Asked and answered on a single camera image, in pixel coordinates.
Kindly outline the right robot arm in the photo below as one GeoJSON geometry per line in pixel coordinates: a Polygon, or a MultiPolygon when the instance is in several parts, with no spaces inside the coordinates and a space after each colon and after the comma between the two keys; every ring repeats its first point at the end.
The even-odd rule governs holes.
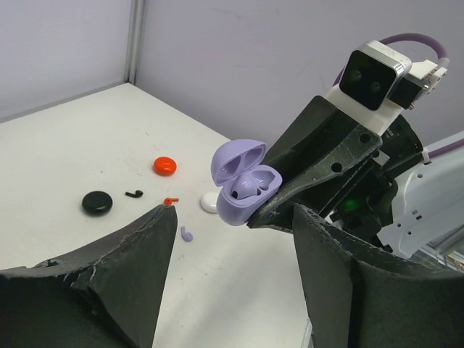
{"type": "Polygon", "coordinates": [[[283,183],[250,228],[291,232],[301,204],[405,259],[463,229],[463,142],[428,151],[403,117],[377,135],[316,96],[264,163],[283,183]]]}

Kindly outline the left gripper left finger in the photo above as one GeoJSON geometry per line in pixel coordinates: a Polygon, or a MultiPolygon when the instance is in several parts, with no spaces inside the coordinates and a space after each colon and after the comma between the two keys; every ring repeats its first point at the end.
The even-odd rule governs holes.
{"type": "Polygon", "coordinates": [[[178,228],[160,205],[32,268],[1,272],[3,347],[150,347],[178,228]]]}

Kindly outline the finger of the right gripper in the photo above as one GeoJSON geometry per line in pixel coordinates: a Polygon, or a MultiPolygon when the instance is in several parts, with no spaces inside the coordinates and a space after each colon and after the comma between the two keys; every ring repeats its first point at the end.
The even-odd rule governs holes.
{"type": "Polygon", "coordinates": [[[350,116],[322,96],[315,96],[269,148],[262,163],[290,181],[323,159],[356,126],[350,116]]]}
{"type": "Polygon", "coordinates": [[[299,205],[325,217],[365,174],[381,145],[378,134],[356,126],[327,155],[283,185],[250,217],[247,226],[291,231],[294,208],[299,205]]]}

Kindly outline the purple earbud charging case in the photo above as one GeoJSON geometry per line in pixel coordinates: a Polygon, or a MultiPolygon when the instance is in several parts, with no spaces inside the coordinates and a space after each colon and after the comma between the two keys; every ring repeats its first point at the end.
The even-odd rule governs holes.
{"type": "Polygon", "coordinates": [[[220,187],[217,212],[229,225],[247,223],[281,186],[281,174],[262,164],[267,145],[252,139],[224,143],[214,153],[210,172],[220,187]]]}

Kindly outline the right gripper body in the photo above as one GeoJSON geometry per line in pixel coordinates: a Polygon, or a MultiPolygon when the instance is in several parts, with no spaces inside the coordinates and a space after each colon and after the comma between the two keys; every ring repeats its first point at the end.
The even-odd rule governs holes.
{"type": "Polygon", "coordinates": [[[383,144],[364,167],[366,173],[329,215],[335,225],[375,247],[390,250],[377,233],[394,221],[396,178],[421,162],[423,145],[409,122],[399,116],[382,135],[383,144]]]}

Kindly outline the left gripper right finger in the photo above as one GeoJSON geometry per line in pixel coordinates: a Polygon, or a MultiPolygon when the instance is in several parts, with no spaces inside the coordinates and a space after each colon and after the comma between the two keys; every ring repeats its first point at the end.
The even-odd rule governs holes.
{"type": "Polygon", "coordinates": [[[402,259],[294,208],[315,347],[461,347],[463,274],[402,259]]]}

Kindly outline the purple earbud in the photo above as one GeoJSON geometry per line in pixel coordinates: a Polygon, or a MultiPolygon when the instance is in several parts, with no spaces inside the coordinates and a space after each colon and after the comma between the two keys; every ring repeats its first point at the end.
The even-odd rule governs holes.
{"type": "Polygon", "coordinates": [[[194,239],[193,235],[189,231],[186,230],[185,226],[181,226],[181,238],[185,242],[192,242],[194,239]]]}
{"type": "Polygon", "coordinates": [[[239,175],[231,186],[231,196],[234,199],[246,199],[260,194],[258,182],[250,173],[239,175]]]}

